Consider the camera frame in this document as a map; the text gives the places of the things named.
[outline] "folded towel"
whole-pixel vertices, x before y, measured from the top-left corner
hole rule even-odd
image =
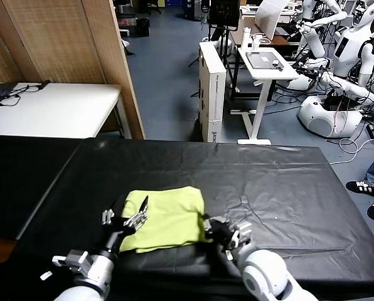
[[[199,189],[188,186],[166,191],[132,191],[122,216],[128,218],[137,213],[146,196],[147,221],[123,241],[121,252],[145,253],[205,241],[204,200]]]

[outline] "gray floor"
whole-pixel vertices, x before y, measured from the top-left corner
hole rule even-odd
[[[166,8],[162,12],[162,15],[153,13],[149,17],[150,37],[125,39],[131,42],[129,49],[136,54],[128,58],[128,64],[147,138],[186,141],[197,118],[198,98],[190,98],[190,95],[198,90],[199,76],[197,63],[191,68],[187,66],[197,57],[198,42],[208,34],[208,28],[202,27],[200,22],[180,18],[178,14],[182,14],[181,8]],[[242,70],[239,75],[238,86],[242,90],[250,90],[252,80],[247,71]],[[241,105],[255,108],[256,102]],[[266,112],[298,105],[278,103]],[[306,131],[297,121],[297,111],[298,108],[264,116],[259,138],[270,139],[274,145],[319,147],[330,162],[351,159],[352,155],[345,154],[338,145]],[[226,110],[223,126],[224,142],[236,143],[237,139],[247,137],[241,117],[231,116]],[[357,142],[360,146],[368,139],[364,130]],[[364,146],[353,162],[335,165],[333,169],[344,184],[363,179],[373,161],[374,143],[371,142]],[[350,195],[374,233],[374,221],[366,215],[374,199],[359,194]]]

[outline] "cardboard box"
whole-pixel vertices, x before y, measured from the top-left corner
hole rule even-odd
[[[209,121],[202,124],[202,137],[205,142],[219,143],[222,133],[222,120]]]
[[[198,111],[205,142],[219,142],[225,83],[226,69],[213,43],[200,43],[200,104]]]

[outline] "white desk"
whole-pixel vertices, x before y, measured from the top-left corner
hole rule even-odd
[[[19,83],[15,89],[26,85]],[[95,137],[116,104],[122,107],[120,91],[118,85],[49,83],[38,92],[22,93],[16,106],[0,107],[0,135]]]
[[[297,72],[290,66],[288,62],[283,59],[283,57],[274,48],[259,48],[261,52],[271,52],[276,58],[283,64],[284,69],[282,71],[276,69],[253,69],[248,58],[246,57],[246,52],[251,52],[251,50],[244,50],[239,48],[240,57],[243,59],[251,77],[254,80],[261,80],[262,90],[260,94],[260,99],[258,101],[257,109],[251,110],[249,112],[242,112],[239,110],[232,110],[230,113],[232,115],[241,115],[244,121],[244,126],[248,134],[248,139],[239,139],[239,144],[258,144],[258,145],[271,145],[268,139],[258,139],[258,131],[260,129],[260,124],[262,116],[264,114],[265,106],[267,105],[269,90],[273,80],[295,80],[299,78]],[[250,115],[255,115],[253,123],[251,123]]]

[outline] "black table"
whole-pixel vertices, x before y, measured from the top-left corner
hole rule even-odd
[[[20,239],[81,142],[0,136],[0,238]]]
[[[210,215],[253,222],[255,244],[282,255],[319,298],[374,296],[374,236],[318,148],[100,139],[84,141],[67,164],[7,262],[5,284],[17,298],[55,297],[71,285],[67,271],[39,276],[53,255],[99,243],[103,209],[121,208],[134,189],[186,185],[201,189]],[[252,300],[211,245],[123,254],[112,294],[152,300],[153,292]]]

